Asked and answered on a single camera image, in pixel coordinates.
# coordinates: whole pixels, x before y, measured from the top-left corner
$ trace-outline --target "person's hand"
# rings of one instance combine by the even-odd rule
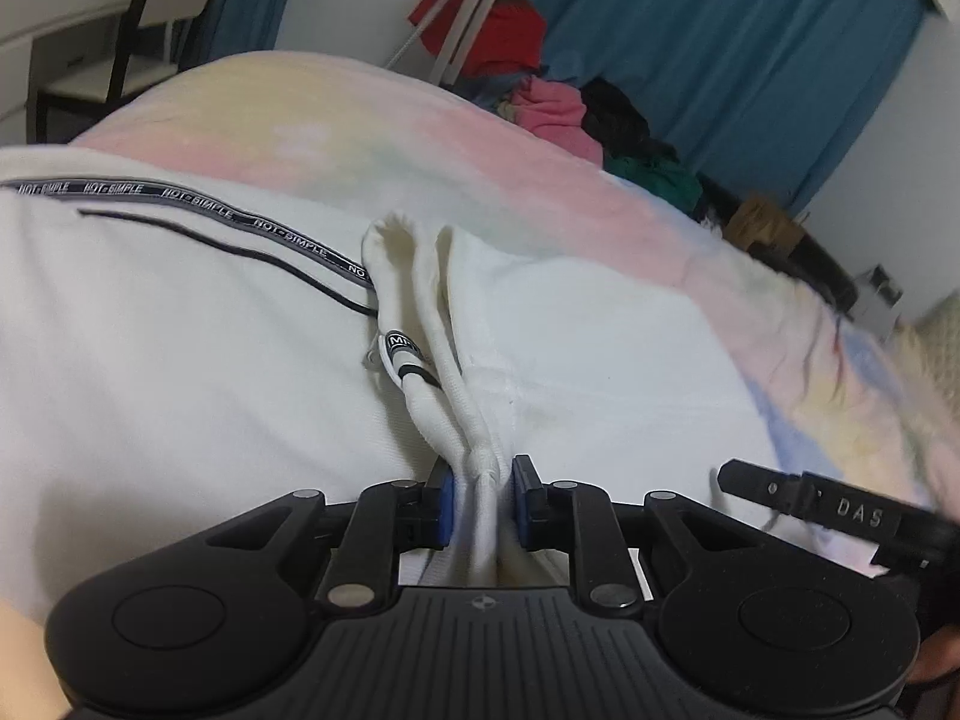
[[[960,626],[947,625],[920,645],[909,683],[928,683],[960,668]],[[960,720],[960,690],[954,692],[944,720]]]
[[[59,720],[69,709],[43,629],[0,601],[0,720]]]

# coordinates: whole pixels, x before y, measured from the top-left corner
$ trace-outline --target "chair leg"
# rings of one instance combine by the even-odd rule
[[[34,135],[37,143],[47,142],[47,119],[50,116],[50,104],[46,95],[37,95],[37,107],[35,108]]]

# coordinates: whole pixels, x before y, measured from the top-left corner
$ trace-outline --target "brown box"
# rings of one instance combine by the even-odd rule
[[[723,237],[740,250],[761,242],[784,257],[804,234],[798,223],[762,194],[750,194],[723,231]]]

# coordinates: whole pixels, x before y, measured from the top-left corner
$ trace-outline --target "green cloth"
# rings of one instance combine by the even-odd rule
[[[664,157],[613,157],[605,151],[603,169],[662,197],[687,215],[693,212],[700,195],[704,194],[697,176]]]

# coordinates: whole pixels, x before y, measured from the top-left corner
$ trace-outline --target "chair seat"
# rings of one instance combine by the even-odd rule
[[[88,100],[90,103],[105,103],[112,72],[111,56],[47,84],[42,92],[74,100]],[[123,97],[142,92],[175,75],[176,65],[147,56],[131,56],[124,79]]]

